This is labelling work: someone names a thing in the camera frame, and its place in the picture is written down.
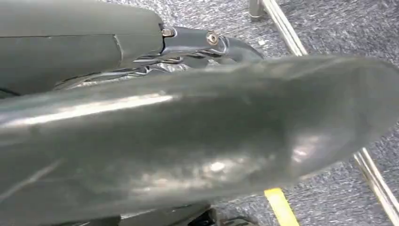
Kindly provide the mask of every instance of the bolt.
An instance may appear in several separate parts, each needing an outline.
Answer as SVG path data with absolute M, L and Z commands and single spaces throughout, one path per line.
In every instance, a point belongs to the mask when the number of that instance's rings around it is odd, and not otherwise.
M 162 29 L 161 33 L 163 37 L 173 37 L 175 35 L 172 29 Z
M 215 32 L 207 33 L 207 41 L 211 46 L 215 46 L 219 43 L 219 36 Z

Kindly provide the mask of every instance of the floor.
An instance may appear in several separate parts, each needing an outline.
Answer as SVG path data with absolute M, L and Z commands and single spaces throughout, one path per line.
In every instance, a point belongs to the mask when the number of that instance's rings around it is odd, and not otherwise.
M 170 25 L 215 30 L 246 41 L 267 57 L 288 55 L 272 21 L 252 23 L 247 0 L 107 0 L 156 11 Z M 280 0 L 310 54 L 378 57 L 399 66 L 399 0 Z M 399 195 L 399 126 L 369 145 L 388 185 Z M 389 226 L 390 221 L 353 160 L 284 188 L 303 226 Z M 278 225 L 259 191 L 215 204 L 223 217 L 248 216 Z

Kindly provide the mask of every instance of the yellow stripe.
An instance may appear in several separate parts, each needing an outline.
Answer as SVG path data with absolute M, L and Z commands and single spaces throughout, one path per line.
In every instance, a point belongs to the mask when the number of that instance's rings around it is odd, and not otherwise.
M 274 188 L 265 190 L 264 196 L 269 200 L 280 226 L 299 226 L 281 189 Z

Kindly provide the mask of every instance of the metal pole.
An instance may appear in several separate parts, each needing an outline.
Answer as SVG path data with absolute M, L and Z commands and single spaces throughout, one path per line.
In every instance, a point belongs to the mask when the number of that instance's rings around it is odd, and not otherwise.
M 292 25 L 275 0 L 262 0 L 263 6 L 281 33 L 289 50 L 295 56 L 308 55 Z M 399 203 L 385 183 L 366 148 L 354 154 L 356 163 L 362 171 L 371 190 L 374 192 L 385 213 L 395 226 L 399 226 Z

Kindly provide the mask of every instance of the metal bracket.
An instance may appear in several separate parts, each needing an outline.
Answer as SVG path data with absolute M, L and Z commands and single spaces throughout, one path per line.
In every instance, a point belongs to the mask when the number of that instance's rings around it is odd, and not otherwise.
M 186 64 L 201 68 L 208 65 L 210 59 L 219 63 L 262 60 L 263 55 L 250 45 L 235 39 L 216 34 L 214 31 L 170 26 L 162 29 L 164 49 L 157 56 L 143 56 L 132 62 L 132 67 L 159 63 Z

